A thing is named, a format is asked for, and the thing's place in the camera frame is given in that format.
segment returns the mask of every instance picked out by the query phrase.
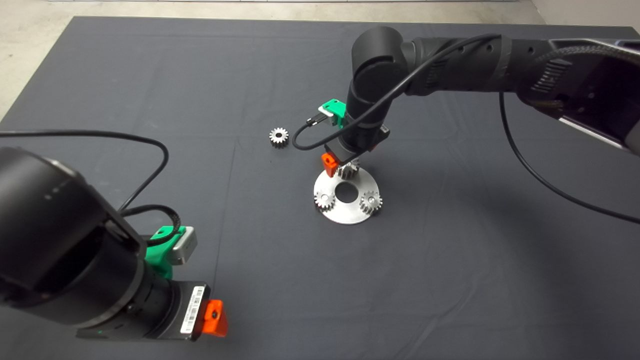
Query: concrete floor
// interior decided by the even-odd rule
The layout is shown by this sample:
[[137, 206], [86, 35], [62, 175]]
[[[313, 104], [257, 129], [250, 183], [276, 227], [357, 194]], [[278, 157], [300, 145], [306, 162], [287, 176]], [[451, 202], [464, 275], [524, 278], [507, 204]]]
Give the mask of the concrete floor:
[[50, 3], [46, 0], [0, 0], [0, 119], [75, 15], [544, 24], [530, 0], [506, 3]]

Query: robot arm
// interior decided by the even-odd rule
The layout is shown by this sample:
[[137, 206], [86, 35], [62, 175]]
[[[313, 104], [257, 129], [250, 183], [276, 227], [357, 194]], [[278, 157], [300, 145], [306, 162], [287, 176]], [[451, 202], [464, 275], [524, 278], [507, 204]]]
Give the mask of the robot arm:
[[[354, 122], [418, 66], [457, 44], [456, 38], [405, 42], [394, 29], [373, 28], [353, 44], [353, 80], [343, 124]], [[536, 110], [640, 155], [640, 42], [637, 40], [513, 40], [494, 36], [457, 48], [418, 73], [407, 95], [438, 90], [513, 92]], [[343, 165], [389, 136], [391, 100], [356, 128], [325, 143]]]
[[0, 199], [0, 306], [96, 340], [226, 334], [211, 288], [171, 278], [196, 245], [176, 214], [147, 241], [75, 170], [11, 147], [0, 148]]

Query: silver gear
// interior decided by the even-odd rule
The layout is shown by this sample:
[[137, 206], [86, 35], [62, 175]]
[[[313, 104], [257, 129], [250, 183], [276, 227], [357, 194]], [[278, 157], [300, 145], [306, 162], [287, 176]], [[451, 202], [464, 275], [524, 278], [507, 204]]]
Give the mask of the silver gear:
[[314, 202], [318, 210], [328, 211], [331, 210], [335, 204], [335, 195], [332, 193], [317, 192], [314, 195]]
[[365, 214], [373, 215], [382, 208], [382, 197], [377, 192], [365, 192], [360, 198], [360, 209]]
[[289, 143], [289, 132], [283, 127], [276, 127], [269, 133], [269, 141], [275, 147], [285, 147]]
[[360, 170], [360, 159], [355, 158], [341, 167], [338, 167], [338, 176], [341, 179], [351, 179]]

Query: center hole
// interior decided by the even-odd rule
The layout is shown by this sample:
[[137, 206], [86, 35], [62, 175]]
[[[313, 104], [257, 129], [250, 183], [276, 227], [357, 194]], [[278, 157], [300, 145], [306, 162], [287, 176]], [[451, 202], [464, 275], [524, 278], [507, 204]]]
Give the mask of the center hole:
[[356, 201], [358, 198], [358, 189], [354, 184], [345, 181], [344, 183], [339, 183], [338, 186], [335, 187], [335, 196], [338, 200], [348, 204]]

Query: green bracket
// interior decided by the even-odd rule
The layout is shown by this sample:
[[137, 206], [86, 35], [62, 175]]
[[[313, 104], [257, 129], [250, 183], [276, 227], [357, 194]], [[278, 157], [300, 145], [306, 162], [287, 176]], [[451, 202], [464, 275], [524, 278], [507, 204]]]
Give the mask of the green bracket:
[[[173, 267], [171, 266], [171, 264], [169, 264], [166, 256], [167, 254], [169, 254], [169, 251], [171, 251], [175, 243], [177, 243], [182, 235], [184, 235], [186, 229], [186, 227], [180, 226], [178, 232], [173, 235], [173, 238], [171, 238], [171, 240], [167, 241], [166, 243], [147, 248], [147, 255], [145, 256], [145, 260], [147, 260], [147, 263], [149, 263], [151, 267], [165, 279], [171, 279], [173, 277]], [[172, 230], [173, 226], [162, 226], [151, 237], [151, 240], [162, 238], [163, 236], [170, 234]]]
[[322, 104], [322, 108], [335, 115], [332, 118], [332, 125], [338, 125], [342, 129], [344, 126], [342, 125], [342, 119], [344, 119], [344, 114], [347, 112], [347, 104], [338, 99], [331, 99]]

